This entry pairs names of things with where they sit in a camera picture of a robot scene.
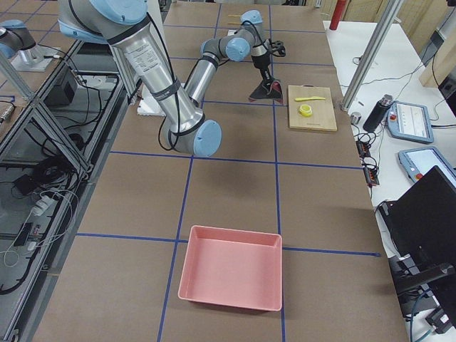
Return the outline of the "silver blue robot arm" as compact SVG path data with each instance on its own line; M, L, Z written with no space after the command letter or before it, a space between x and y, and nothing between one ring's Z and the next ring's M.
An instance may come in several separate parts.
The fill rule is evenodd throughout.
M198 157L209 157L218 150L222 129L206 119L200 103L223 59L242 61L251 56L262 76L251 100L283 100L280 82L269 70L274 43L265 37L257 10L242 14L235 34L205 41L201 58L187 81L181 83L160 33L150 31L156 24L147 12L146 1L60 1L58 8L64 35L106 43L122 51L166 115L161 134L166 150Z

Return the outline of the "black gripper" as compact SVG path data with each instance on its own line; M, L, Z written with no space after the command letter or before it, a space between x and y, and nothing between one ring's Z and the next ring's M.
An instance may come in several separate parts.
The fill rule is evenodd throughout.
M260 56L252 56L254 67L259 70L263 83L271 84L274 78L270 72L269 66L271 64L270 53L265 53Z

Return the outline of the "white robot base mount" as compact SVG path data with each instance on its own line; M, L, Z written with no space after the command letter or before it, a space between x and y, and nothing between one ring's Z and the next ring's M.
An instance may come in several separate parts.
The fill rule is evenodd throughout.
M165 113L145 85L138 93L138 115L165 117Z

